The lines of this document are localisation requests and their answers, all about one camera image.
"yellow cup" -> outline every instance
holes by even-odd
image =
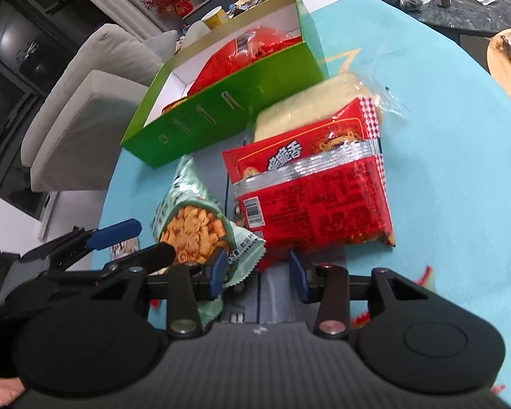
[[[210,30],[219,26],[220,24],[229,21],[229,17],[223,10],[221,6],[218,6],[212,9],[209,13],[207,13],[203,18],[203,23],[208,26]]]

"silver stripe on package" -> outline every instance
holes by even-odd
[[[282,166],[281,168],[268,170],[254,177],[239,181],[233,185],[235,197],[239,197],[260,189],[287,183],[298,178],[324,172],[328,169],[347,165],[362,158],[380,155],[378,138],[346,143],[336,149],[310,155]]]

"open cardboard box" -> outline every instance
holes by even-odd
[[[207,60],[248,29],[267,26],[303,41],[256,61],[186,98]],[[241,132],[257,114],[327,76],[322,46],[301,0],[267,0],[216,27],[166,62],[129,124],[121,145],[151,167]]]

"blue tablecloth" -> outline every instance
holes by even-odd
[[[507,357],[497,383],[511,404],[511,100],[456,44],[381,1],[341,0],[312,16],[331,75],[354,57],[350,70],[372,74],[409,109],[383,125],[397,247],[350,246],[347,268],[363,275],[386,266],[417,278],[432,266],[439,294],[502,333]],[[218,150],[239,139],[197,156],[203,178],[229,209],[227,179],[213,168],[223,170]],[[137,218],[142,247],[152,244],[149,223],[174,169],[153,170],[123,152],[101,226]],[[95,254],[94,267],[108,260],[108,253]]]

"metal bolt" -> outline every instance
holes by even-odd
[[[197,329],[197,324],[189,318],[175,319],[170,324],[170,329],[178,334],[189,334]]]
[[[337,335],[346,330],[346,324],[336,319],[327,319],[318,325],[318,329],[329,335]]]

